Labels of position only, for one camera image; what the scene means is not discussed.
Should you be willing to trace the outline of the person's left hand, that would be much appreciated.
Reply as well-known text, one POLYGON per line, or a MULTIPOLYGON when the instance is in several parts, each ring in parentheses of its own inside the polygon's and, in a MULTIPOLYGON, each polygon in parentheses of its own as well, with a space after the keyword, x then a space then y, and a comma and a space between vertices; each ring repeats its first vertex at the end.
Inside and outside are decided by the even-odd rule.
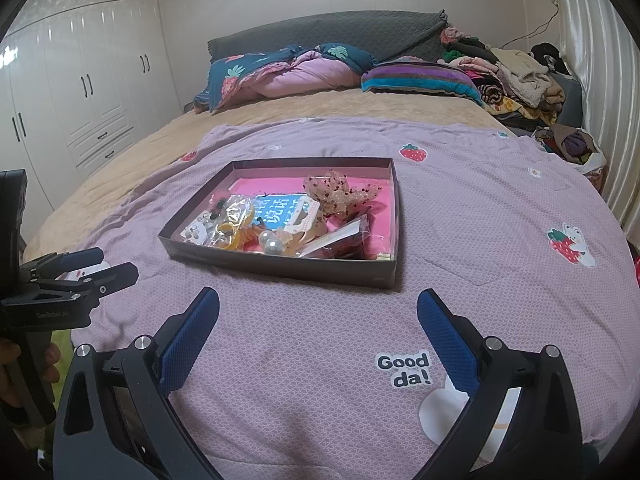
MULTIPOLYGON (((6 366, 13 363, 20 354, 21 349, 17 344, 14 344, 7 339, 2 339, 0 349, 0 396, 2 401, 14 408, 20 408, 22 404, 18 398, 13 382, 11 382, 9 375, 6 372, 6 366)), ((46 368, 42 374, 42 379, 48 384, 53 385, 60 380, 60 372, 56 368, 56 364, 58 364, 60 359, 60 348, 58 348, 54 342, 51 342, 47 350, 44 352, 46 368)))

